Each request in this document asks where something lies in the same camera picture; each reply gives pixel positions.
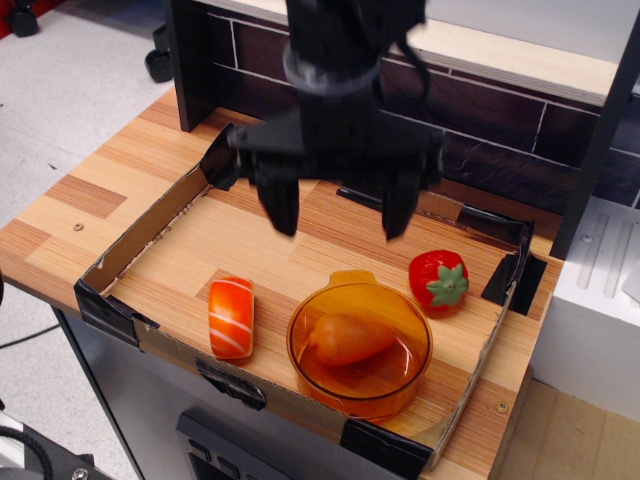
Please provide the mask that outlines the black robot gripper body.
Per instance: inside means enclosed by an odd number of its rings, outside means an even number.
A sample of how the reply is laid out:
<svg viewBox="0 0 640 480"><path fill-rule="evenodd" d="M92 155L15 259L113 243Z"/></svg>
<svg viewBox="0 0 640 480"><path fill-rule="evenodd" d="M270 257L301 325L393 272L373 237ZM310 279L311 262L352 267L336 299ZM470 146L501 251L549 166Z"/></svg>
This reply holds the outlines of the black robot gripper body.
<svg viewBox="0 0 640 480"><path fill-rule="evenodd" d="M283 66L299 103L266 123L231 130L238 174L262 189L301 179L363 179L402 192L440 184L441 134L378 106L390 46L288 43Z"/></svg>

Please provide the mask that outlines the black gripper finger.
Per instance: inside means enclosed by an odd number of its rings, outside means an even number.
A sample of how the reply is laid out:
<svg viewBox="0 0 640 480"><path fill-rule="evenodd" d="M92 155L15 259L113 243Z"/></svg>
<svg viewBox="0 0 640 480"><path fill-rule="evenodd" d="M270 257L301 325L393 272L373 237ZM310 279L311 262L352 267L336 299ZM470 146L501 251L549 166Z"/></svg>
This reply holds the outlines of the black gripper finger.
<svg viewBox="0 0 640 480"><path fill-rule="evenodd" d="M416 209L421 188L421 174L415 170L398 171L384 180L382 224L388 241L404 234Z"/></svg>
<svg viewBox="0 0 640 480"><path fill-rule="evenodd" d="M261 179L257 181L258 198L272 226L293 237L299 217L299 184L297 180Z"/></svg>

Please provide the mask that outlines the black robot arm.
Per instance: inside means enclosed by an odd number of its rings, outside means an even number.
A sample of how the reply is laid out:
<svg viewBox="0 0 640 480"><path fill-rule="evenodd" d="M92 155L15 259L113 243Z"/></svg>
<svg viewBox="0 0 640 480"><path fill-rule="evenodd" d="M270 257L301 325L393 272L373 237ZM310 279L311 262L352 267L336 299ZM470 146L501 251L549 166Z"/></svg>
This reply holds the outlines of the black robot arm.
<svg viewBox="0 0 640 480"><path fill-rule="evenodd" d="M273 227L287 236L297 230L302 179L379 185L386 236L401 236L420 192L441 181L443 137L379 108L380 65L396 45L430 87L407 43L426 20L425 2L289 1L286 9L283 68L299 103L229 133L237 174L256 186Z"/></svg>

